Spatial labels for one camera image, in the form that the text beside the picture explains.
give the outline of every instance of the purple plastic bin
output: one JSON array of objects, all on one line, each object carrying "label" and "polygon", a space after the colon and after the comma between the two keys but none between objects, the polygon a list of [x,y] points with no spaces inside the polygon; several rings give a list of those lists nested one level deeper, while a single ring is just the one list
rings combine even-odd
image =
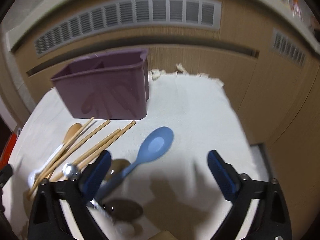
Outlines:
[{"label": "purple plastic bin", "polygon": [[55,74],[55,85],[74,118],[140,120],[149,98],[147,49],[82,57]]}]

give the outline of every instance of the blue gripper pad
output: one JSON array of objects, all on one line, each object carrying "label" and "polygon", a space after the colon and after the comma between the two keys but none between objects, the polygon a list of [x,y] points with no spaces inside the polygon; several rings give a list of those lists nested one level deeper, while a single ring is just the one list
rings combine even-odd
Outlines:
[{"label": "blue gripper pad", "polygon": [[241,182],[232,165],[225,163],[216,150],[208,153],[208,166],[217,181],[224,198],[232,204],[236,201]]},{"label": "blue gripper pad", "polygon": [[94,198],[110,166],[110,152],[104,150],[94,163],[89,164],[85,168],[79,179],[79,189],[82,192],[84,203],[87,203]]}]

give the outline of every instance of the red object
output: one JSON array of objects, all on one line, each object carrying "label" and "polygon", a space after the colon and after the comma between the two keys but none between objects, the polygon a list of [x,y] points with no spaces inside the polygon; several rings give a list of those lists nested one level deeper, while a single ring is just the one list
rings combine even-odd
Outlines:
[{"label": "red object", "polygon": [[12,152],[12,150],[14,148],[14,145],[16,144],[16,141],[17,141],[17,135],[13,133],[12,135],[10,135],[9,140],[7,141],[7,144],[5,145],[4,150],[3,150],[2,154],[1,154],[1,157],[0,157],[0,170],[5,165],[8,164],[11,152]]}]

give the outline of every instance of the metal screw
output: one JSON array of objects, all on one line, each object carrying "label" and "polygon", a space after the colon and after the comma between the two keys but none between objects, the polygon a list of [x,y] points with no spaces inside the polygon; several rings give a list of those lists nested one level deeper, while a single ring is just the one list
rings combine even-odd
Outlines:
[{"label": "metal screw", "polygon": [[243,179],[243,180],[247,180],[247,179],[249,179],[249,176],[246,173],[241,173],[240,174],[240,178]]},{"label": "metal screw", "polygon": [[278,181],[277,181],[275,178],[272,178],[270,181],[271,181],[271,183],[274,184],[274,185],[277,185],[277,184],[278,184]]},{"label": "metal screw", "polygon": [[41,185],[45,185],[45,184],[47,184],[48,183],[48,179],[43,179],[43,180],[41,180]]}]

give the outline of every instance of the white wall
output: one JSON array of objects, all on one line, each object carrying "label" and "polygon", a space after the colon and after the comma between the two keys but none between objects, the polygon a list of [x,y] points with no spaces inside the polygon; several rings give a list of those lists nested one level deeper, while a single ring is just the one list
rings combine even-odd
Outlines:
[{"label": "white wall", "polygon": [[9,113],[1,97],[0,97],[0,116],[2,120],[6,123],[6,125],[9,127],[9,129],[11,131],[14,131],[15,128],[17,127],[17,122],[13,119],[13,117]]}]

